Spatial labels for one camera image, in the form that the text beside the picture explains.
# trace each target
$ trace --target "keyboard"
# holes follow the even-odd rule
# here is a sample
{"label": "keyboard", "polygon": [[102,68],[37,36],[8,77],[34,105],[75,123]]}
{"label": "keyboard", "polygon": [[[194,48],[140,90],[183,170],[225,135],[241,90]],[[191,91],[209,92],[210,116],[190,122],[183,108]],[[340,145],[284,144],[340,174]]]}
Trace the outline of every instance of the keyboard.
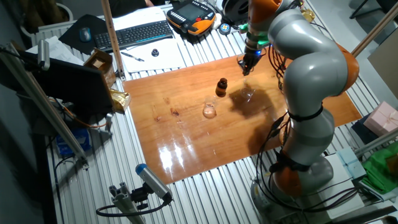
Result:
{"label": "keyboard", "polygon": [[[125,49],[164,38],[172,38],[173,32],[166,21],[159,21],[117,30],[116,36],[118,37],[119,48]],[[95,35],[94,39],[98,49],[105,52],[113,51],[108,33]]]}

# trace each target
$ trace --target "wooden board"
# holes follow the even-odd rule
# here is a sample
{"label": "wooden board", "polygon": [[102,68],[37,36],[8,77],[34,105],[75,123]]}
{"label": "wooden board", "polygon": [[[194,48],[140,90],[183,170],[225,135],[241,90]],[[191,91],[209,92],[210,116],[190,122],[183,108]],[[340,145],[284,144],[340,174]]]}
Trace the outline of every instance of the wooden board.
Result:
{"label": "wooden board", "polygon": [[[204,100],[215,95],[220,78],[228,79],[227,95],[217,97],[217,116],[207,119]],[[244,79],[236,57],[230,57],[124,82],[146,163],[166,184],[258,152],[286,104],[267,58],[246,77],[246,87],[255,90],[250,98],[241,91]],[[361,118],[346,93],[323,105],[336,126]],[[278,138],[267,144],[277,146]]]}

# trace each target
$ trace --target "glass cup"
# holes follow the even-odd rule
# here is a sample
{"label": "glass cup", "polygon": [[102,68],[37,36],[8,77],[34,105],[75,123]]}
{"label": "glass cup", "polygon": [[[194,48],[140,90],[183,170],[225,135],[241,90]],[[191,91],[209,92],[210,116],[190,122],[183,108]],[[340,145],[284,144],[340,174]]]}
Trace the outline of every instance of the glass cup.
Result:
{"label": "glass cup", "polygon": [[216,112],[217,98],[216,96],[206,96],[205,105],[203,107],[203,115],[205,118],[211,119],[217,116]]}

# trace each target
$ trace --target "green object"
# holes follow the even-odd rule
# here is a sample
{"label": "green object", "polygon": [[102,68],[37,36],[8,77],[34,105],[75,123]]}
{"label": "green object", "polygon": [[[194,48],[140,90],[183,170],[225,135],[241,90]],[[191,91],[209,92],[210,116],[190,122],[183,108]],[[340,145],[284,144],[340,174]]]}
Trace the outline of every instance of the green object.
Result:
{"label": "green object", "polygon": [[264,48],[268,43],[269,43],[269,40],[259,40],[257,42],[257,46],[259,46],[259,48]]}
{"label": "green object", "polygon": [[380,194],[386,194],[398,187],[398,178],[393,177],[387,166],[386,159],[398,153],[398,142],[375,152],[362,166],[368,176],[362,182]]}
{"label": "green object", "polygon": [[243,24],[239,26],[239,30],[241,31],[242,34],[247,32],[249,30],[248,24]]}

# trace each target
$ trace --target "metal pole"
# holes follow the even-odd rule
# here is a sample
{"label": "metal pole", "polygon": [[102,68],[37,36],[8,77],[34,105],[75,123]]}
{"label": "metal pole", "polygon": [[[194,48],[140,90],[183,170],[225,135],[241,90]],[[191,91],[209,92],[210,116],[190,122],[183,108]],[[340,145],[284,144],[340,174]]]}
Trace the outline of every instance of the metal pole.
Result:
{"label": "metal pole", "polygon": [[377,139],[369,142],[367,145],[355,150],[355,155],[356,157],[362,156],[363,154],[369,152],[370,150],[395,139],[397,136],[398,136],[398,128],[383,136],[378,137]]}
{"label": "metal pole", "polygon": [[[18,54],[16,49],[11,45],[7,45],[7,50],[12,53]],[[72,149],[73,153],[81,159],[86,161],[87,157],[80,144],[70,132],[68,126],[63,122],[60,115],[49,102],[49,99],[45,95],[43,89],[37,83],[35,77],[31,72],[25,71],[25,68],[21,61],[15,56],[0,53],[0,59],[4,62],[11,73],[17,78],[18,82],[22,85],[25,91],[33,99],[35,104],[43,112],[45,117],[50,121],[55,130],[61,135],[65,142]]]}
{"label": "metal pole", "polygon": [[116,37],[116,31],[114,30],[113,26],[112,13],[111,13],[111,8],[109,6],[109,1],[101,0],[101,4],[102,4],[102,10],[104,11],[106,28],[108,28],[108,34],[111,40],[113,55],[114,58],[116,59],[116,65],[118,66],[119,76],[122,79],[122,81],[125,81],[126,77],[124,76],[122,56],[120,55],[118,38]]}
{"label": "metal pole", "polygon": [[391,8],[391,10],[381,19],[381,21],[370,31],[370,33],[355,47],[351,52],[354,57],[357,57],[365,47],[369,45],[374,38],[387,26],[387,24],[398,15],[398,2]]}

